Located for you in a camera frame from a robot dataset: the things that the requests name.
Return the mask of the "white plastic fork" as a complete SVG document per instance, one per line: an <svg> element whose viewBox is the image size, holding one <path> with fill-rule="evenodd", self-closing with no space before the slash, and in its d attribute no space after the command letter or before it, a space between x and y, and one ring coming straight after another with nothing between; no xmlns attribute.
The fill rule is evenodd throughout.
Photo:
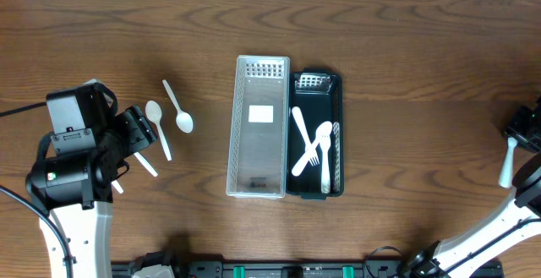
<svg viewBox="0 0 541 278"><path fill-rule="evenodd" d="M311 166L316 166L317 164L320 163L319 162L319 157L318 157L315 150L311 150L309 148L309 146L311 145L311 141L310 141L310 138L309 138L309 135L308 135L308 131L306 129L306 125L305 125L305 122L304 122L304 119L303 119L302 111L298 106L295 106L292 109L292 116L293 116L293 119L294 119L295 123L297 124L299 132L301 133L301 136L302 136L302 139L303 139L303 142L304 142L305 152L310 155L309 163L310 163Z"/></svg>
<svg viewBox="0 0 541 278"><path fill-rule="evenodd" d="M513 178L513 164L514 164L514 151L517 147L517 140L513 137L507 139L507 150L505 153L505 158L500 170L499 176L499 185L502 188L510 188L512 185Z"/></svg>
<svg viewBox="0 0 541 278"><path fill-rule="evenodd" d="M329 149L331 147L331 138L325 136L320 141L320 149L322 154L321 161L321 193L328 194L331 191L331 175L329 166Z"/></svg>

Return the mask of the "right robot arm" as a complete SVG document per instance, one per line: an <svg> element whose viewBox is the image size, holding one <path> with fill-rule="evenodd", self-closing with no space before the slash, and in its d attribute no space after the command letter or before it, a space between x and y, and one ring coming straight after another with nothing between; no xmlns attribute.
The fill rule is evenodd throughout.
<svg viewBox="0 0 541 278"><path fill-rule="evenodd" d="M464 234L437 241L409 259L400 277L469 277L519 242L540 234L540 107L520 106L507 123L499 185L509 195Z"/></svg>

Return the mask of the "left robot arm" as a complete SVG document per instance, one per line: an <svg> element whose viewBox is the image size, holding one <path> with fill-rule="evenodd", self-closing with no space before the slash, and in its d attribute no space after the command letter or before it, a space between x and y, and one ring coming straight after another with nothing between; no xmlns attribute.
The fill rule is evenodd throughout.
<svg viewBox="0 0 541 278"><path fill-rule="evenodd" d="M112 185L127 158L156 141L138 106L119 112L101 82L52 92L53 130L39 143L25 186L44 213L39 222L54 277L110 277Z"/></svg>

